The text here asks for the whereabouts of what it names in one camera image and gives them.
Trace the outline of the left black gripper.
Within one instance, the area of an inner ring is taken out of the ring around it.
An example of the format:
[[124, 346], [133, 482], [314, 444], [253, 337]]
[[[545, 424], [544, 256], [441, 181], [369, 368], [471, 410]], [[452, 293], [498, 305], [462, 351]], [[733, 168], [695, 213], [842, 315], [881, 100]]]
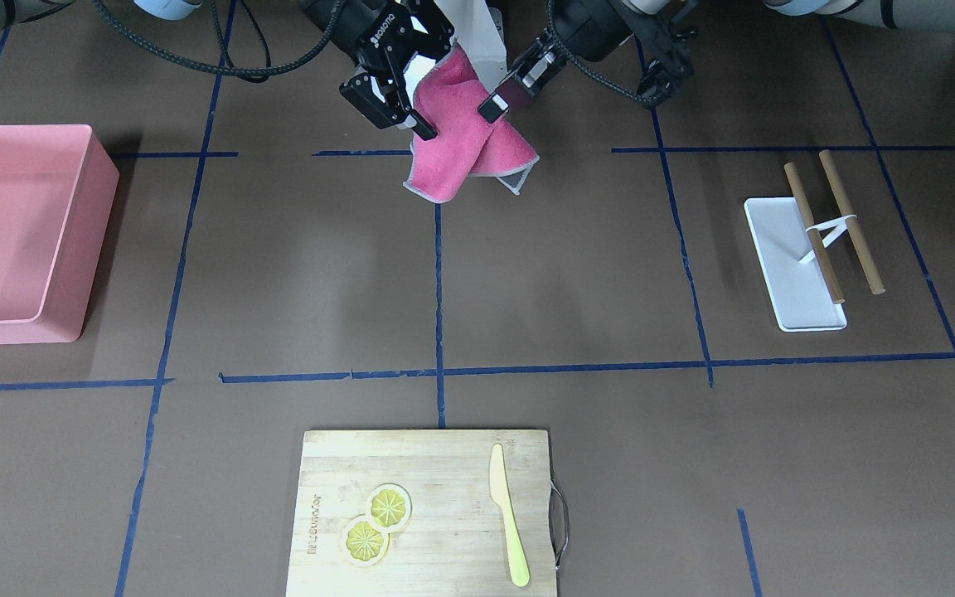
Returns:
[[[550, 23], [573, 56], [599, 63], [632, 36], [629, 20], [635, 12], [625, 1], [553, 1]], [[477, 113], [494, 124], [509, 110], [526, 107], [533, 101], [530, 90], [543, 90], [567, 63], [552, 33], [542, 32], [514, 60]]]

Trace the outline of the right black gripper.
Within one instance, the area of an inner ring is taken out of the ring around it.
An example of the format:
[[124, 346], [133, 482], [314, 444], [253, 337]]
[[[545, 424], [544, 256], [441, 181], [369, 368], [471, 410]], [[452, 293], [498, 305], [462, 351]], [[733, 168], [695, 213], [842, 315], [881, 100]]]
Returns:
[[300, 1], [300, 10], [352, 63], [356, 73], [340, 95], [377, 129], [410, 129], [422, 140], [439, 136], [412, 105], [406, 83], [417, 84], [451, 51], [455, 27], [435, 1]]

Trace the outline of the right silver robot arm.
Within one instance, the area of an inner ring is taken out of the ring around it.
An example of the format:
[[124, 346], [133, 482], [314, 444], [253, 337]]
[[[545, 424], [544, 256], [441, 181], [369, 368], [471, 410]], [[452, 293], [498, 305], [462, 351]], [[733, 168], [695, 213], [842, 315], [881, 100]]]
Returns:
[[[76, 1], [0, 1], [0, 31], [37, 22], [64, 11]], [[148, 15], [178, 22], [209, 5], [213, 33], [222, 64], [202, 63], [171, 53], [126, 27], [105, 1], [90, 1], [95, 11], [133, 45], [189, 70], [245, 80], [251, 84], [299, 70], [333, 44], [346, 54], [355, 73], [340, 86], [340, 95], [377, 129], [412, 129], [430, 140], [436, 129], [421, 116], [408, 91], [405, 72], [415, 56], [439, 61], [453, 48], [456, 30], [435, 1], [296, 1], [303, 15], [321, 31], [321, 38], [303, 56], [282, 65], [270, 60], [269, 45], [253, 8], [236, 1], [249, 18], [263, 52], [264, 64], [239, 68], [229, 56], [226, 31], [216, 1], [132, 1]]]

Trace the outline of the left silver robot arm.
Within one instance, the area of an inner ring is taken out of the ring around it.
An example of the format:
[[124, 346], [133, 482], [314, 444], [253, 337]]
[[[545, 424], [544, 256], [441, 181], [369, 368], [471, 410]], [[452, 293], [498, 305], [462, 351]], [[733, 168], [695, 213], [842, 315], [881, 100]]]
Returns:
[[[765, 1], [770, 11], [789, 17], [838, 17], [871, 27], [955, 34], [955, 1]], [[530, 102], [565, 65], [576, 65], [589, 79], [653, 109], [677, 95], [693, 76], [687, 42], [697, 30], [683, 20], [695, 1], [545, 1], [545, 27], [521, 53], [478, 106], [490, 124], [509, 109]], [[589, 67], [628, 39], [639, 41], [647, 64], [636, 90], [614, 83]]]

